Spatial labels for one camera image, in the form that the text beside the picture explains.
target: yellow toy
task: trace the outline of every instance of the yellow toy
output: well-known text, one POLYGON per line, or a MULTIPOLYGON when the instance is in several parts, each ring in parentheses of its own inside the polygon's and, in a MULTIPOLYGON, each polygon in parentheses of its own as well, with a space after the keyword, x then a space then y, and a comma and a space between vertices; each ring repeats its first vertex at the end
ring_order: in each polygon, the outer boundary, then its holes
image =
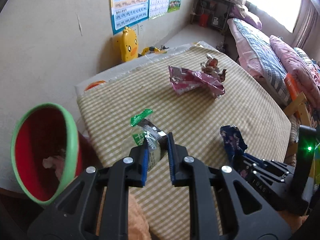
POLYGON ((137 35, 135 31, 129 27, 124 27, 124 30, 122 31, 122 35, 118 35, 116 37, 116 48, 118 46, 120 47, 121 51, 121 59, 123 62, 130 61, 132 59, 135 59, 137 57, 144 56, 148 53, 156 53, 156 54, 162 54, 167 53, 164 49, 167 49, 166 47, 161 49, 157 49, 155 47, 147 47, 144 48, 141 55, 138 54, 138 48, 139 43, 137 40, 137 35))
POLYGON ((124 27, 120 37, 120 51, 123 62, 130 61, 138 57, 139 43, 135 31, 131 28, 124 27))
POLYGON ((155 53, 155 54, 164 54, 167 53, 165 50, 158 49, 156 47, 146 47, 143 49, 141 56, 146 55, 147 53, 155 53))

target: crumpled snack wrapper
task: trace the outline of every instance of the crumpled snack wrapper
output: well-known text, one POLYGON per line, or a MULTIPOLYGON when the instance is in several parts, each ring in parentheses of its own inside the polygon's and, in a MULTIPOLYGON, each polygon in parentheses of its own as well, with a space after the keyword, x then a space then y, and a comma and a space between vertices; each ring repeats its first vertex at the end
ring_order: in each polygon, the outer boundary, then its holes
POLYGON ((217 77, 210 76, 201 71, 192 71, 169 65, 168 69, 170 83, 178 95, 197 87, 208 87, 214 98, 222 96, 225 93, 225 89, 217 77))

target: cable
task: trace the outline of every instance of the cable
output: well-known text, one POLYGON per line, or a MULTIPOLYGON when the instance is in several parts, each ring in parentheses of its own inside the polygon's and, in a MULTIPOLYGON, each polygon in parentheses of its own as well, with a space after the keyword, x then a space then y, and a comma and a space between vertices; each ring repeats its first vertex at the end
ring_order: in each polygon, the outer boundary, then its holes
POLYGON ((201 15, 204 14, 204 9, 203 9, 203 5, 202 5, 202 0, 200 0, 200 3, 201 3, 201 7, 202 7, 202 14, 194 14, 194 15, 201 16, 201 15))

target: checkered tablecloth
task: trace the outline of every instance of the checkered tablecloth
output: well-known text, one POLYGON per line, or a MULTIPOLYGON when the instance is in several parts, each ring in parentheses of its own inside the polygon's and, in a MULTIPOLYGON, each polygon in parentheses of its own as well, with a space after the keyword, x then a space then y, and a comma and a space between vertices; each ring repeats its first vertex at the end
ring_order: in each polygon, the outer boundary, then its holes
MULTIPOLYGON (((222 125, 239 127, 248 153, 283 161, 290 122, 265 90, 237 63, 216 51, 194 46, 185 52, 139 67, 118 80, 85 92, 78 105, 92 144, 104 166, 128 155, 121 152, 130 136, 130 117, 145 108, 154 111, 154 124, 172 132, 177 144, 212 167, 226 164, 219 134, 222 125), (167 65, 200 70, 210 53, 227 69, 226 93, 213 99, 201 88, 177 96, 169 82, 167 65)), ((161 239, 189 239, 187 188, 171 185, 167 157, 149 173, 146 186, 133 188, 150 229, 161 239)))

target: white wall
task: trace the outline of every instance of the white wall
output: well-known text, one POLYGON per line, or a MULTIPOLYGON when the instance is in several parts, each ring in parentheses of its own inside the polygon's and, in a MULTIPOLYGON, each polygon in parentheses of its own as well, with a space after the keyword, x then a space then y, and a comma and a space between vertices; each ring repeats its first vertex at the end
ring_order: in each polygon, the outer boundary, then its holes
MULTIPOLYGON (((140 50, 185 26, 192 3, 182 0, 179 11, 143 22, 140 50)), ((0 187, 20 189, 10 161, 16 121, 47 101, 77 120, 74 85, 118 63, 109 6, 109 0, 8 0, 0 13, 0 187)))

